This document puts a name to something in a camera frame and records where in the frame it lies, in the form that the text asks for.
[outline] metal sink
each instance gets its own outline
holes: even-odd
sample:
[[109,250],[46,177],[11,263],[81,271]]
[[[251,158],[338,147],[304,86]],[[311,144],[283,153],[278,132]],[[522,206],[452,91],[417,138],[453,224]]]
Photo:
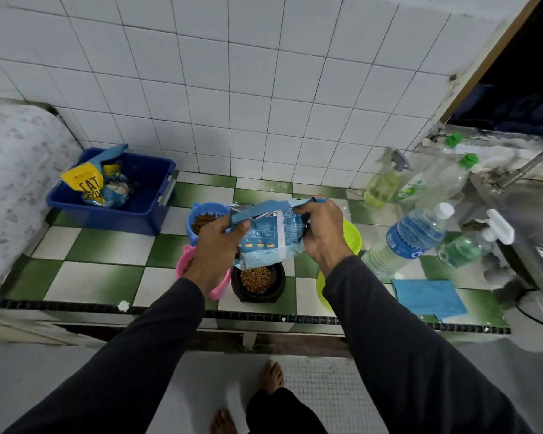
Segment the metal sink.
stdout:
[[543,183],[517,181],[499,190],[486,175],[473,175],[471,182],[483,201],[515,229],[512,248],[543,292]]

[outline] bare foot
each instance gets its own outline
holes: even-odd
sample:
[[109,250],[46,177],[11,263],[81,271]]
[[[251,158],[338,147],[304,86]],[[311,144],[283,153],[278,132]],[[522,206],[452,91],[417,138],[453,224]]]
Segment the bare foot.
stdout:
[[237,434],[232,415],[227,410],[220,410],[213,417],[210,428],[211,434]]
[[279,387],[285,385],[284,372],[282,372],[280,364],[277,362],[268,361],[266,366],[259,374],[259,388],[272,394]]

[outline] green bottle cap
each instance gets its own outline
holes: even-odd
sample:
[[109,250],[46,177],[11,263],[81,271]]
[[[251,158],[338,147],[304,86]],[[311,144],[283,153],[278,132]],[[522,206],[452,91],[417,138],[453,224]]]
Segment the green bottle cap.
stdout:
[[445,138],[445,146],[454,149],[456,145],[463,141],[463,139],[463,134],[460,132],[455,132],[454,134],[450,134],[447,138]]
[[459,164],[467,170],[476,165],[478,162],[479,157],[477,157],[477,154],[466,154],[459,160]]

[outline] checkered countertop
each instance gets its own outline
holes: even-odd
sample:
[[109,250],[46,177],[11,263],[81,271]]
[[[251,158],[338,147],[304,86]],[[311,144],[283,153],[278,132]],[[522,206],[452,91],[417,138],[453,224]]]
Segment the checkered countertop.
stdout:
[[[132,306],[149,306],[175,281],[174,268],[183,246],[189,243],[185,226],[194,203],[257,204],[269,199],[324,194],[359,229],[363,250],[384,236],[398,220],[396,206],[372,209],[362,201],[359,190],[190,172],[179,172],[176,180],[175,196],[157,237],[80,228],[64,212],[52,211],[47,217],[48,231],[30,259],[21,259],[15,265],[0,290],[0,298],[109,305],[124,300]],[[208,301],[206,309],[334,316],[319,301],[316,293],[319,268],[310,256],[303,253],[283,265],[286,287],[276,303],[242,303],[229,287],[222,299]],[[450,279],[455,283],[468,314],[445,323],[508,327],[480,263],[450,269],[431,250],[400,273],[405,279]],[[391,286],[386,287],[394,295]],[[434,316],[420,318],[429,323],[439,322]]]

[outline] water bottle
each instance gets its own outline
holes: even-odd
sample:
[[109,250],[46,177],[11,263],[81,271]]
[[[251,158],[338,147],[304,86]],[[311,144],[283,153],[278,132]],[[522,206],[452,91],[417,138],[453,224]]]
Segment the water bottle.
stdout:
[[362,260],[379,280],[389,281],[400,268],[441,242],[446,220],[454,212],[448,203],[411,211],[370,247]]

